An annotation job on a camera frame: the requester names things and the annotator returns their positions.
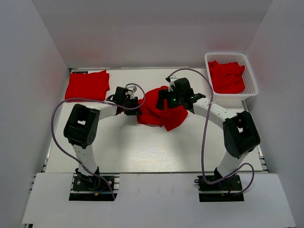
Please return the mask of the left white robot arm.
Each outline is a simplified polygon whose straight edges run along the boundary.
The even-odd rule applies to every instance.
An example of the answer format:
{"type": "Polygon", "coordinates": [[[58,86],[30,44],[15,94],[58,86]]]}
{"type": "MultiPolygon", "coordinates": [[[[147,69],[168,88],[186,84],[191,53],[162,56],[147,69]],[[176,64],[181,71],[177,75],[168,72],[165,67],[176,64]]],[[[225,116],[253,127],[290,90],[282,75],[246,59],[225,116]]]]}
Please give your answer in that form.
{"type": "Polygon", "coordinates": [[[100,120],[119,115],[138,115],[138,98],[134,96],[136,85],[128,84],[126,87],[117,87],[115,94],[97,103],[93,107],[75,104],[64,128],[64,137],[72,145],[76,158],[81,161],[76,174],[91,190],[100,185],[99,167],[94,159],[93,142],[97,135],[97,127],[100,120]]]}

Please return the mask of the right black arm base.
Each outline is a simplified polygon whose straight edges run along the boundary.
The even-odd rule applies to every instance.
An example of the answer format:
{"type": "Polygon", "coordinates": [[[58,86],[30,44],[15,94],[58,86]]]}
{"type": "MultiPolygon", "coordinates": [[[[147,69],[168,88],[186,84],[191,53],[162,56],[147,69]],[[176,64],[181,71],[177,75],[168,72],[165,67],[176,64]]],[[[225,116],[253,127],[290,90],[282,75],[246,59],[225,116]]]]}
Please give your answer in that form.
{"type": "Polygon", "coordinates": [[[197,176],[194,183],[198,185],[200,202],[242,202],[243,190],[239,175],[234,175],[222,182],[209,185],[202,176],[197,176]]]}

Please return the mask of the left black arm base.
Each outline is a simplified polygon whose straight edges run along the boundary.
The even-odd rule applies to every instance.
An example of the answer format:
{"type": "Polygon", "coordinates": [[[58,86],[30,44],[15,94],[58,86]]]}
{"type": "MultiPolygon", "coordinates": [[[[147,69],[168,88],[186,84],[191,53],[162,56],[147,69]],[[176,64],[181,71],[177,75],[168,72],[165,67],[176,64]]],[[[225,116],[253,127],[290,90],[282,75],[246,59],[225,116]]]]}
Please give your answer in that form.
{"type": "Polygon", "coordinates": [[[107,183],[102,179],[98,179],[97,183],[92,184],[82,180],[74,174],[69,201],[114,201],[115,199],[113,198],[108,185],[110,185],[114,197],[116,198],[119,190],[119,175],[105,175],[104,178],[107,183]]]}

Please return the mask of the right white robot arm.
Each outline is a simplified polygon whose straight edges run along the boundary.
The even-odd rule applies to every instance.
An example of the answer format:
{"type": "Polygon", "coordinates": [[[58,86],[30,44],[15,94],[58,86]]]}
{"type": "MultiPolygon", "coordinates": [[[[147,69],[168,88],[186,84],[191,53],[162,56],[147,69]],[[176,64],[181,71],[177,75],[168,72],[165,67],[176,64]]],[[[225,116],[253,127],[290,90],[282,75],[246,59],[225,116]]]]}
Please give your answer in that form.
{"type": "Polygon", "coordinates": [[[156,104],[157,109],[164,107],[176,108],[182,106],[191,113],[206,119],[203,137],[206,137],[209,122],[213,122],[223,131],[225,155],[215,168],[214,175],[207,179],[203,174],[203,181],[208,185],[216,185],[219,189],[226,189],[231,185],[231,176],[235,175],[243,166],[242,161],[260,144],[252,116],[247,111],[236,113],[213,103],[205,95],[194,93],[188,79],[168,77],[169,88],[161,89],[156,104]]]}

